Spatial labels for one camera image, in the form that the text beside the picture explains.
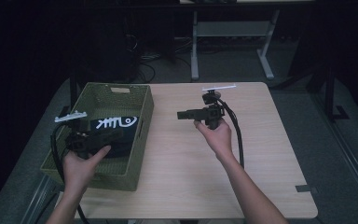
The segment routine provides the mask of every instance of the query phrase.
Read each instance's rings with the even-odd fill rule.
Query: forearm
[[[248,223],[287,223],[282,213],[238,164],[235,157],[219,159]]]
[[[73,223],[75,218],[76,209],[81,200],[80,195],[63,194],[60,202],[57,204],[50,218],[48,224],[66,224]]]

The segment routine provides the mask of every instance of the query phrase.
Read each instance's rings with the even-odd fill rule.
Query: left hand
[[[103,157],[106,156],[110,148],[110,146],[101,148],[88,160],[83,160],[75,152],[69,151],[63,160],[65,192],[73,195],[83,195],[87,185],[94,177],[95,168]]]

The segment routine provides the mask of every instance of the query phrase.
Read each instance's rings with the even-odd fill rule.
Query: basket handle slot
[[[141,122],[141,127],[139,127],[139,132],[138,132],[138,138],[141,137],[141,133],[142,133],[142,129],[144,127],[144,120],[142,119],[142,122]]]
[[[118,87],[111,87],[110,91],[112,93],[130,93],[129,88],[118,88]]]

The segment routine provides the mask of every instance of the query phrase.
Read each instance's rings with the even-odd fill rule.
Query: white plastic part
[[[235,88],[237,87],[237,85],[235,85],[235,83],[231,86],[225,86],[225,87],[213,87],[213,88],[202,88],[203,91],[215,91],[215,90],[222,90],[222,89],[230,89],[230,88]]]
[[[70,119],[80,119],[80,118],[84,118],[87,116],[87,113],[86,112],[83,112],[83,113],[79,113],[77,110],[75,111],[75,113],[73,114],[68,114],[66,115],[65,117],[56,117],[55,118],[55,122],[58,123],[58,122],[62,122],[62,121],[67,121],[67,120],[70,120]]]

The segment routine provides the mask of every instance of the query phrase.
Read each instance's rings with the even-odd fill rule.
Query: dark background
[[[180,27],[191,22],[189,12],[139,13],[123,22],[125,11],[79,14],[68,10],[71,6],[78,2],[0,1],[0,189],[51,97],[69,76],[77,74],[80,84],[131,81],[142,48],[128,53],[125,33],[137,33],[143,46],[170,57],[172,37],[177,30],[186,32]],[[275,32],[275,38],[301,36],[289,75],[323,61],[358,104],[358,1],[317,1],[304,31],[291,20],[298,13],[283,11]],[[148,33],[156,22],[162,33]]]

